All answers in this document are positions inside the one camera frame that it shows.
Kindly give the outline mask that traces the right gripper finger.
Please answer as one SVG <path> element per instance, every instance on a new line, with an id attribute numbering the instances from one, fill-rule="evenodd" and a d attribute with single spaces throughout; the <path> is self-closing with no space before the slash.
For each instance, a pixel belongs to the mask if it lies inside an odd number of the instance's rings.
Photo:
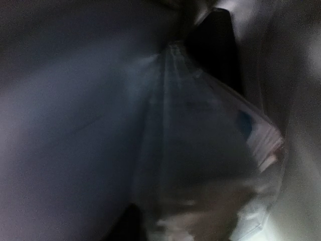
<path id="1" fill-rule="evenodd" d="M 138 206 L 130 204 L 120 219 L 102 239 L 103 241 L 140 241 L 144 240 L 142 212 Z"/>

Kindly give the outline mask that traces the grey hardcover book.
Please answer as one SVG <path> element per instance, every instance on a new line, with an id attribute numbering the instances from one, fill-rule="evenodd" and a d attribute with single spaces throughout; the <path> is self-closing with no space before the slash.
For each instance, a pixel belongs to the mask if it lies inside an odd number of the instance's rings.
<path id="1" fill-rule="evenodd" d="M 181 42 L 164 49 L 133 186 L 147 240 L 253 240 L 262 231 L 280 192 L 284 142 L 260 172 L 237 127 L 239 111 L 269 119 Z"/>

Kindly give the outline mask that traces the navy blue backpack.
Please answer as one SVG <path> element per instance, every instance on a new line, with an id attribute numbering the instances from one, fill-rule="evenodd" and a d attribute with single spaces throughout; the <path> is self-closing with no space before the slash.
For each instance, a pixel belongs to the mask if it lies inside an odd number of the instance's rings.
<path id="1" fill-rule="evenodd" d="M 136 205 L 161 53 L 213 8 L 232 18 L 238 94 L 284 137 L 253 240 L 320 240 L 320 1 L 1 1 L 1 240 L 102 240 Z"/>

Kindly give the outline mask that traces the black case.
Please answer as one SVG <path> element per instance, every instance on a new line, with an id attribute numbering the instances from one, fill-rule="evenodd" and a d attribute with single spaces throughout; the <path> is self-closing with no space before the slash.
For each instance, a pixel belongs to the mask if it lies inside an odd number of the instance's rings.
<path id="1" fill-rule="evenodd" d="M 185 47 L 209 74 L 243 95 L 238 49 L 230 12 L 213 8 L 187 35 Z"/>

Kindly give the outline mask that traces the dog picture book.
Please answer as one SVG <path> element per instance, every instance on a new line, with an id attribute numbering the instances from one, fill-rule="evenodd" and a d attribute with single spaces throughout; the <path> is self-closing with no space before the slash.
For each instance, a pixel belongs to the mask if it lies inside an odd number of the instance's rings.
<path id="1" fill-rule="evenodd" d="M 277 161 L 275 152 L 283 145 L 278 128 L 265 116 L 239 111 L 236 124 L 241 131 L 260 172 Z"/>

